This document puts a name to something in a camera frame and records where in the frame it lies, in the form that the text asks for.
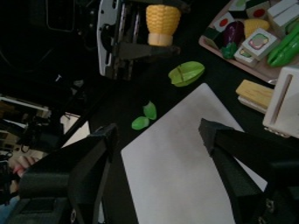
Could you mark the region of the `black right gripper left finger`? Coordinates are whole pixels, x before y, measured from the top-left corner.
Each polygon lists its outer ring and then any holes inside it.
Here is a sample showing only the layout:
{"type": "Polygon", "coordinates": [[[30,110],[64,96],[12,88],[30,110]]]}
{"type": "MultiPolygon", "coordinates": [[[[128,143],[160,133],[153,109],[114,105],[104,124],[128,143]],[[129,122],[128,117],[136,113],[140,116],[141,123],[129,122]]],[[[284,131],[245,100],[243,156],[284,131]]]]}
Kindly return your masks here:
{"type": "Polygon", "coordinates": [[[45,156],[20,181],[17,224],[97,224],[117,126],[45,156]]]}

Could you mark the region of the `person's hand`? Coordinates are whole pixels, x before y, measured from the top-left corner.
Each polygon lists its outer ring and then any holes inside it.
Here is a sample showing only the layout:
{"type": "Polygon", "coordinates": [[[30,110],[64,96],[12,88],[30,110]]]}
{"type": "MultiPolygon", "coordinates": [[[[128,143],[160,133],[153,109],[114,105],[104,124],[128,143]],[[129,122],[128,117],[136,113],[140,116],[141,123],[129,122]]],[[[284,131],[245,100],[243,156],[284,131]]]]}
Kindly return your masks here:
{"type": "Polygon", "coordinates": [[[13,157],[9,161],[9,166],[18,177],[21,177],[26,171],[26,169],[38,161],[37,157],[13,157]]]}

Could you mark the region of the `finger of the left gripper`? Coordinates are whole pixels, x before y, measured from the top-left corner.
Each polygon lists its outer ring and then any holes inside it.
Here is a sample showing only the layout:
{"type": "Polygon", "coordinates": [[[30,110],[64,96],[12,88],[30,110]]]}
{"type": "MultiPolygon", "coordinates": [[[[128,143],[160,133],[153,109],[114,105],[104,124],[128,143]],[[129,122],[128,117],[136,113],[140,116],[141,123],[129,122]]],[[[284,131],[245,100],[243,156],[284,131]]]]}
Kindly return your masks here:
{"type": "Polygon", "coordinates": [[[117,48],[117,57],[121,60],[142,60],[169,57],[180,53],[175,45],[156,46],[121,42],[117,48]]]}
{"type": "Polygon", "coordinates": [[[183,0],[128,0],[136,3],[144,4],[163,4],[172,6],[179,9],[181,13],[188,13],[191,11],[191,6],[183,0]]]}

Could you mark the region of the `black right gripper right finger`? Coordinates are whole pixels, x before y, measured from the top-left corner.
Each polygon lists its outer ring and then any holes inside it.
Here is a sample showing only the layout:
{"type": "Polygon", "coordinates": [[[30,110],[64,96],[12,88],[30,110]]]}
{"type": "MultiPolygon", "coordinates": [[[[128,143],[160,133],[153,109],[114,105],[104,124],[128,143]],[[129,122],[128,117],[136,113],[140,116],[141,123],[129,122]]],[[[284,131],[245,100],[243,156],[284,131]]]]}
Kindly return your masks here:
{"type": "Polygon", "coordinates": [[[203,119],[236,224],[299,224],[299,150],[203,119]]]}

